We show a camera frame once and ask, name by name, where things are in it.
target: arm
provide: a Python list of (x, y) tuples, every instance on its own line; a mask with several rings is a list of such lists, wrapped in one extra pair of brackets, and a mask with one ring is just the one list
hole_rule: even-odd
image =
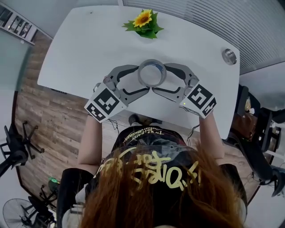
[(215, 159), (224, 157), (224, 146), (215, 122), (213, 112), (205, 119), (199, 118), (200, 140), (204, 151), (211, 154)]
[(96, 174), (102, 159), (102, 124), (87, 117), (77, 159), (77, 168)]

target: person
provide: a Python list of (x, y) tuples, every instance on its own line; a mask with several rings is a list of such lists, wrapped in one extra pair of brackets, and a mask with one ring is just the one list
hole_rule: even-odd
[(223, 164), (213, 114), (199, 127), (193, 149), (175, 131), (131, 126), (102, 162), (102, 124), (88, 116), (78, 166), (62, 173), (57, 226), (243, 227), (245, 190), (236, 167)]

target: black t-shirt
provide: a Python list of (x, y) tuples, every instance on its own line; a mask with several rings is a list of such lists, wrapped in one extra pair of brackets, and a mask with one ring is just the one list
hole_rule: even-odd
[[(136, 152), (136, 162), (138, 164), (143, 162), (149, 169), (149, 183), (153, 184), (154, 225), (175, 225), (169, 210), (178, 201), (185, 188), (184, 179), (188, 175), (185, 167), (200, 181), (199, 173), (195, 171), (198, 162), (191, 161), (189, 148), (177, 132), (157, 126), (135, 126), (119, 134), (112, 152), (105, 158), (94, 178), (89, 172), (76, 168), (63, 171), (57, 200), (59, 228), (66, 227), (66, 219), (62, 223), (64, 213), (79, 202), (84, 203), (88, 194), (96, 188), (100, 181), (100, 171), (112, 158), (114, 150), (119, 148), (121, 152), (119, 158), (127, 162), (138, 145), (142, 153)], [(247, 205), (244, 186), (236, 167), (231, 164), (220, 167), (239, 189), (242, 200)]]

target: brown bag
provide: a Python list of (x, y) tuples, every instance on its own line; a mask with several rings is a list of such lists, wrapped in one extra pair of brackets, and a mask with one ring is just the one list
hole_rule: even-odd
[(238, 131), (245, 139), (251, 140), (255, 133), (256, 124), (256, 116), (250, 113), (245, 113), (244, 116), (240, 116), (235, 113), (233, 116), (231, 128)]

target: long hair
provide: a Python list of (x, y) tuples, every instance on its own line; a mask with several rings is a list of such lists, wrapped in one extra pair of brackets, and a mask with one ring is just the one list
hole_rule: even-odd
[[(199, 163), (199, 178), (189, 175), (186, 180), (177, 202), (176, 227), (243, 227), (238, 193), (229, 178), (200, 144), (189, 155)], [(114, 153), (113, 161), (101, 170), (100, 181), (86, 200), (81, 228), (154, 227), (153, 192), (147, 175), (142, 172), (138, 186), (132, 175), (139, 164), (124, 163), (118, 156)]]

